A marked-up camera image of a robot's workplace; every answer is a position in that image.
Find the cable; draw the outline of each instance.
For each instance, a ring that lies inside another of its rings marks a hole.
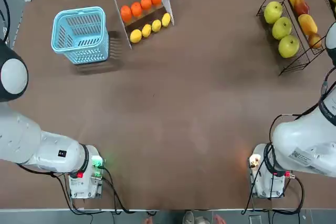
[[[151,212],[149,212],[149,211],[147,211],[146,212],[149,216],[155,216],[156,215],[156,213],[157,213],[157,211],[154,211],[154,213],[152,214]]]
[[[272,224],[273,224],[273,220],[274,220],[275,214],[276,214],[276,212],[273,212],[273,215],[272,215]]]
[[[115,224],[115,220],[114,220],[114,214],[112,212],[110,212],[112,214],[112,218],[113,218],[113,224]]]
[[[9,6],[8,6],[8,3],[7,3],[7,0],[3,0],[4,1],[4,4],[6,6],[6,11],[7,11],[7,31],[6,31],[6,34],[5,34],[5,37],[3,39],[4,42],[7,41],[7,38],[8,38],[8,35],[9,35],[9,30],[10,30],[10,24],[11,24],[11,21],[10,21],[10,12],[9,12]]]
[[[114,186],[112,185],[111,182],[109,182],[109,181],[108,181],[106,178],[104,178],[104,177],[103,177],[103,181],[105,181],[105,182],[112,188],[112,190],[113,190],[113,192],[114,192],[114,195],[116,196],[116,198],[117,198],[117,200],[118,200],[118,202],[119,202],[119,204],[120,204],[121,209],[122,209],[126,214],[134,214],[134,213],[136,213],[135,211],[127,210],[127,209],[124,207],[124,205],[121,203],[121,200],[120,200],[120,198],[119,198],[119,195],[118,195],[116,189],[114,188]]]

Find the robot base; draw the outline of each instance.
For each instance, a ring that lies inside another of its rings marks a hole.
[[[92,145],[86,145],[89,151],[89,164],[82,178],[69,176],[71,197],[74,199],[101,198],[103,186],[103,169],[98,166],[104,165],[104,160],[97,149]]]
[[[253,187],[253,195],[258,198],[279,198],[282,196],[285,184],[285,177],[273,176],[273,174],[268,171],[264,163],[262,164],[259,174],[257,175],[259,165],[264,160],[265,147],[266,144],[258,144],[254,149],[253,154],[248,159],[250,186],[252,187],[252,183],[257,176],[255,185]]]

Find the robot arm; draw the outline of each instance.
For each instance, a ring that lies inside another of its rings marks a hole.
[[[336,90],[324,101],[336,113]],[[319,107],[298,120],[279,124],[272,142],[278,164],[286,170],[336,177],[336,127]]]
[[[325,43],[336,66],[336,23],[329,28]],[[294,177],[290,170],[336,177],[335,83],[327,91],[328,76],[334,70],[336,67],[327,74],[314,109],[297,120],[279,124],[271,137],[273,147],[270,143],[255,147],[249,169],[251,187],[259,198],[282,195],[285,175]]]
[[[103,159],[95,147],[42,131],[37,123],[8,106],[7,102],[23,95],[27,86],[28,71],[22,58],[0,41],[0,159],[69,173],[73,198],[100,196]]]

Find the blue basket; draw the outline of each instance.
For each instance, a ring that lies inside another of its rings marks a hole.
[[[109,35],[105,19],[100,7],[63,10],[54,19],[51,47],[73,64],[106,60]]]

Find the table surface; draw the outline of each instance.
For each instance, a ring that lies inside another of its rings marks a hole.
[[[314,104],[331,68],[326,54],[304,71],[279,68],[256,17],[264,0],[171,0],[175,26],[127,48],[111,66],[76,69],[50,47],[55,15],[101,6],[109,31],[121,31],[113,0],[33,0],[26,5],[15,51],[29,86],[10,105],[44,131],[93,144],[107,159],[130,209],[244,208],[247,157],[280,113]],[[324,0],[306,0],[325,34],[333,17]],[[0,162],[1,208],[66,208],[55,179]],[[296,173],[306,208],[335,208],[333,178]],[[113,208],[111,193],[78,207]],[[273,207],[298,204],[295,183]],[[256,202],[269,206],[268,200]]]

